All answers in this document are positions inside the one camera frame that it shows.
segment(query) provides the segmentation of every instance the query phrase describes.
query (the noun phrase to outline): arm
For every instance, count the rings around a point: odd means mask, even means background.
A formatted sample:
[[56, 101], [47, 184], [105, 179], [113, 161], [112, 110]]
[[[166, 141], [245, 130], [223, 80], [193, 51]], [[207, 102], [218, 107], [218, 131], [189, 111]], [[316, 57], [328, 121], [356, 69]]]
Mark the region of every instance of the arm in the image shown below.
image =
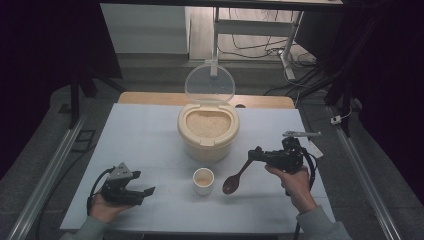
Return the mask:
[[100, 193], [97, 193], [93, 199], [90, 216], [87, 216], [81, 228], [75, 234], [66, 233], [60, 240], [102, 240], [109, 223], [120, 212], [131, 207], [133, 206], [108, 203]]
[[351, 239], [341, 222], [332, 223], [311, 195], [308, 168], [303, 166], [294, 174], [285, 173], [266, 165], [265, 169], [281, 180], [281, 186], [291, 196], [293, 205], [299, 210], [296, 217], [308, 239]]

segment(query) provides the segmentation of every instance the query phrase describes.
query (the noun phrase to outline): paper cup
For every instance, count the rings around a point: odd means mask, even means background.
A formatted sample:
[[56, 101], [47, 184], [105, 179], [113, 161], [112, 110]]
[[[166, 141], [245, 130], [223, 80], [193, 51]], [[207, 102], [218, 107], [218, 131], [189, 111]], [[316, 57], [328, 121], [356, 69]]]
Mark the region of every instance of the paper cup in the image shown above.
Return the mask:
[[213, 172], [207, 168], [199, 168], [193, 174], [194, 191], [202, 196], [211, 193], [213, 181], [215, 180]]

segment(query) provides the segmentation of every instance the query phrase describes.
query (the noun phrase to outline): person's left hand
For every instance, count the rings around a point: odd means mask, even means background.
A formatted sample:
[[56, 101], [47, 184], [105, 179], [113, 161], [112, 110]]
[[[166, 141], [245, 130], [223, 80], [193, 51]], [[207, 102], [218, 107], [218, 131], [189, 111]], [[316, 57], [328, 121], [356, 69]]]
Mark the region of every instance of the person's left hand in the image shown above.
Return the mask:
[[94, 196], [90, 216], [104, 223], [111, 223], [118, 214], [134, 205], [116, 205], [108, 203], [99, 192]]

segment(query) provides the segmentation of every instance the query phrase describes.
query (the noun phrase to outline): white wall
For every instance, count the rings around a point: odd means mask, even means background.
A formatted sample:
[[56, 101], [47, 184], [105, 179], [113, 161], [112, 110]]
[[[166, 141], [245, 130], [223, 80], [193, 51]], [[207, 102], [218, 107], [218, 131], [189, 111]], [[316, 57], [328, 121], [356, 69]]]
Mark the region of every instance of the white wall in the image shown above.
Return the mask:
[[189, 8], [101, 4], [117, 53], [189, 52]]

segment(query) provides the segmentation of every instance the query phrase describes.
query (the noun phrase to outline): power strip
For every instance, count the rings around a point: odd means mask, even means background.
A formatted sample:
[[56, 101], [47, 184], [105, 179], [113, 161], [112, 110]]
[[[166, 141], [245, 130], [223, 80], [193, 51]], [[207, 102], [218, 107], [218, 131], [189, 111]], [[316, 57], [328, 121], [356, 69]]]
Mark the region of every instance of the power strip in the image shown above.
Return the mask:
[[336, 125], [342, 122], [340, 115], [331, 118], [331, 124]]

